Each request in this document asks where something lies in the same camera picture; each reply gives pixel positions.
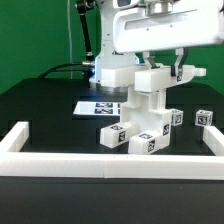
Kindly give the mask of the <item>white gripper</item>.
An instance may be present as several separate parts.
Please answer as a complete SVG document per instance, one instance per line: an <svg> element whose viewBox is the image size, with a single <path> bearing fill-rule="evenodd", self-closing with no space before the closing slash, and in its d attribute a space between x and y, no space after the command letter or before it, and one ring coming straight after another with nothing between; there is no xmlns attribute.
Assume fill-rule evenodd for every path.
<svg viewBox="0 0 224 224"><path fill-rule="evenodd" d="M113 20L113 44L118 53L144 52L143 60L157 69L154 55L145 51L176 49L171 76L182 80L188 49L224 40L224 0L178 0L173 11L147 16L143 7L119 11Z"/></svg>

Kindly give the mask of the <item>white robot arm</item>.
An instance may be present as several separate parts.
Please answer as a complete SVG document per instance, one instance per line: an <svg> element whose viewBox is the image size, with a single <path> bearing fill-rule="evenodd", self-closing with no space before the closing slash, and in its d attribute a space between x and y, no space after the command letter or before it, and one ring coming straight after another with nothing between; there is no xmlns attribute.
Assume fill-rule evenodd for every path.
<svg viewBox="0 0 224 224"><path fill-rule="evenodd" d="M177 52L170 75L181 80L186 50L224 41L224 0L93 0L100 11L101 50L93 82L103 71L137 64L136 55Z"/></svg>

